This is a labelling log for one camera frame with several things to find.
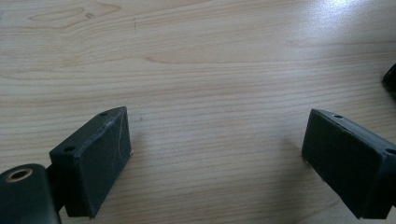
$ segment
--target wooden table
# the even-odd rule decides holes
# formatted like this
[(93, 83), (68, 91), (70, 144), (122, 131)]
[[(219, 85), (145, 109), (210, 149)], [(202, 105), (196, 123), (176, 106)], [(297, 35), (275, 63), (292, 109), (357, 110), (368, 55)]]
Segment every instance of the wooden table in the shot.
[(311, 108), (396, 142), (396, 1), (0, 1), (0, 172), (126, 105), (134, 156), (95, 220), (358, 221), (303, 163)]

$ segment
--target wood grain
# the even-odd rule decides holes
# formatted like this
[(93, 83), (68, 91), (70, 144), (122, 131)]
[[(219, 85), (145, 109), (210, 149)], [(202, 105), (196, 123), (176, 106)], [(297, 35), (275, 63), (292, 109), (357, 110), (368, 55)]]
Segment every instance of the wood grain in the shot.
[(396, 142), (396, 2), (0, 1), (0, 172), (126, 105), (134, 156), (95, 220), (357, 220), (301, 158), (311, 108)]

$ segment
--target black object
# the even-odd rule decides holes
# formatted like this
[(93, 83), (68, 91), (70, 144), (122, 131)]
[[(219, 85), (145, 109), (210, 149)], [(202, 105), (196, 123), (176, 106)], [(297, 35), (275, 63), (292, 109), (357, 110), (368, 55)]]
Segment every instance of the black object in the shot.
[(396, 146), (349, 119), (313, 109), (303, 157), (357, 218), (386, 218), (396, 202)]
[(393, 91), (396, 91), (396, 64), (394, 64), (384, 75), (382, 81)]
[(132, 156), (126, 107), (107, 110), (50, 153), (52, 165), (15, 167), (0, 175), (0, 223), (61, 223), (95, 217)]

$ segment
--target table surface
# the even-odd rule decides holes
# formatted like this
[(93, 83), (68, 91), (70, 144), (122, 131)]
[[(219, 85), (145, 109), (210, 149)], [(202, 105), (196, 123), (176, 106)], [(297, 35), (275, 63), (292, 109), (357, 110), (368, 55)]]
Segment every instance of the table surface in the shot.
[(311, 108), (396, 142), (396, 1), (0, 1), (0, 172), (126, 105), (134, 155), (95, 220), (358, 221), (301, 157)]

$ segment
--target screw hole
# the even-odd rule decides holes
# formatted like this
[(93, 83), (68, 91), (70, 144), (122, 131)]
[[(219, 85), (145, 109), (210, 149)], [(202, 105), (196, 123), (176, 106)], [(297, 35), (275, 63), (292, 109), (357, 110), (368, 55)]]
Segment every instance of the screw hole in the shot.
[(385, 150), (390, 154), (396, 155), (396, 149), (387, 148)]
[(74, 149), (76, 149), (75, 147), (66, 147), (65, 149), (64, 149), (64, 152), (71, 152), (71, 151), (73, 151)]
[(33, 170), (30, 169), (30, 168), (24, 168), (24, 169), (20, 169), (20, 170), (14, 171), (14, 172), (12, 172), (11, 174), (9, 174), (7, 176), (6, 182), (13, 183), (13, 182), (21, 181), (24, 178), (26, 178), (29, 175), (31, 175), (32, 172), (33, 172)]
[(339, 116), (339, 115), (332, 115), (333, 117), (337, 118), (337, 119), (343, 119), (344, 117)]

